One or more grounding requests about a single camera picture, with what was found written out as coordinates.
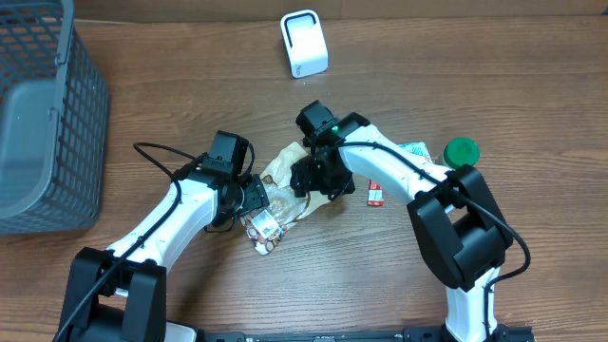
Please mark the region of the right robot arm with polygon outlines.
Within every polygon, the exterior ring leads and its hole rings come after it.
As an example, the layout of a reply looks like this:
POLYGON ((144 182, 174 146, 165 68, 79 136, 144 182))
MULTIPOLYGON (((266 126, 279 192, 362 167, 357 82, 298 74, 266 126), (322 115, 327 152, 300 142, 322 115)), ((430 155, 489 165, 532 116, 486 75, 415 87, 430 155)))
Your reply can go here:
POLYGON ((334 117, 319 101, 296 125, 310 156, 291 168, 297 197, 317 191, 330 200, 354 191, 354 175, 392 193, 408 209, 419 250, 446 287, 445 341, 505 341, 494 316, 494 283, 513 237, 483 176, 464 164, 449 169, 407 152, 365 117, 334 117))

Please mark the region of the brown white snack bag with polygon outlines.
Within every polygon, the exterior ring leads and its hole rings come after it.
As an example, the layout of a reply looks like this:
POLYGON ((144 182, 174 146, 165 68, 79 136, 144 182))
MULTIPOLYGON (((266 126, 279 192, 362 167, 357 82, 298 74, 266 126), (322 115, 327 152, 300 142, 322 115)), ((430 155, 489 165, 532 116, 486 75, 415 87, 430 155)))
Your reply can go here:
POLYGON ((283 148, 260 175, 269 205, 241 219, 248 238, 262 256, 270 254, 297 223, 320 206, 330 202, 319 191, 297 198, 290 185, 291 166, 310 154, 298 143, 283 148))

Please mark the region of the red snack stick packet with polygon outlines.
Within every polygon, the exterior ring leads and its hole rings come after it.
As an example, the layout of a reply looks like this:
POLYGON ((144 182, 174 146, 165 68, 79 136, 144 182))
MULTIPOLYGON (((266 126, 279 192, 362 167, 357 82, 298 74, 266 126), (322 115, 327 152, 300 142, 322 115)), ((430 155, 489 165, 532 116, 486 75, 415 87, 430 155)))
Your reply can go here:
POLYGON ((385 203, 383 198, 383 188, 373 180, 370 180, 367 205, 381 207, 385 203))

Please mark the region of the green lid jar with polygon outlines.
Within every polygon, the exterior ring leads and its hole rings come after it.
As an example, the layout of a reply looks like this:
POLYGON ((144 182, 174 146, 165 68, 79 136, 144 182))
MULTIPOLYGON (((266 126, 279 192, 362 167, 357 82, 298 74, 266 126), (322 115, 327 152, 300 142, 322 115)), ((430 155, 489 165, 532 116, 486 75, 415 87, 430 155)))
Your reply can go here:
POLYGON ((446 166, 457 169, 464 164, 474 166, 481 157, 481 150, 472 139, 458 137, 450 141, 443 152, 443 162, 446 166))

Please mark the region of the teal wet wipes pack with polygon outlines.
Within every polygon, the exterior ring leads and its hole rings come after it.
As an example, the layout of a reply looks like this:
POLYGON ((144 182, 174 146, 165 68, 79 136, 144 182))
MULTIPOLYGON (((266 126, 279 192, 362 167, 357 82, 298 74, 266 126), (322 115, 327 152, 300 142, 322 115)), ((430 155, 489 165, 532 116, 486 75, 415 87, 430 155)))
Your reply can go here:
POLYGON ((407 142, 400 144, 400 148, 405 151, 406 158, 419 163, 433 163, 424 142, 407 142))

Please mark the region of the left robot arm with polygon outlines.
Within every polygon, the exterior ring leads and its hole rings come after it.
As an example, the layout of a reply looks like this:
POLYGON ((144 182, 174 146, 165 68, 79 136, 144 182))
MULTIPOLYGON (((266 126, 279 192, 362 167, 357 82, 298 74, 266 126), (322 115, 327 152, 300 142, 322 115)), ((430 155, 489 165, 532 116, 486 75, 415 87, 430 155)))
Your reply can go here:
POLYGON ((253 146, 218 131, 210 151, 170 173, 165 197, 104 250, 83 248, 70 265, 57 341, 201 341, 202 330, 168 320, 167 275, 201 231, 268 205, 252 174, 253 146))

